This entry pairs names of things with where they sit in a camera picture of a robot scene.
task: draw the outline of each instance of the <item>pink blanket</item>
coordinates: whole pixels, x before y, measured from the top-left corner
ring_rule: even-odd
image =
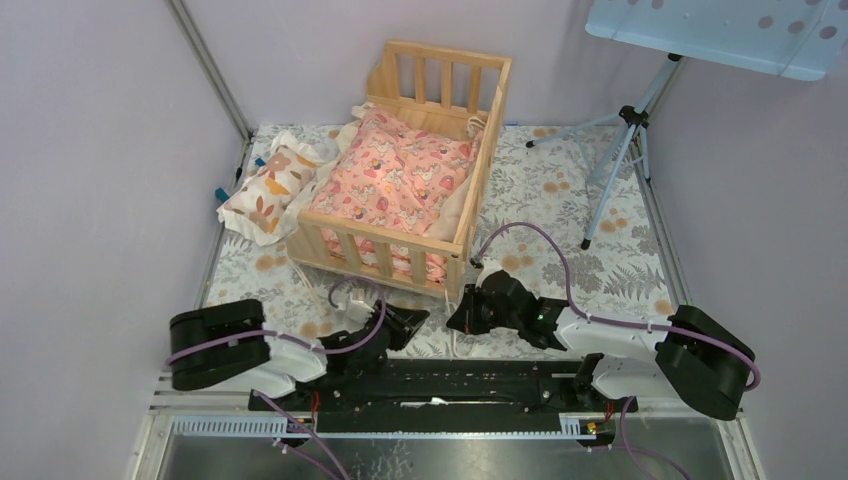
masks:
[[[315,197],[311,210],[422,235],[439,218],[442,203],[468,176],[479,139],[461,142],[415,130],[381,108],[372,108],[350,149]],[[342,255],[326,230],[330,251]],[[377,266],[371,242],[355,237],[364,263]],[[392,246],[396,270],[411,274],[409,251]],[[427,255],[427,278],[442,282],[446,259]]]

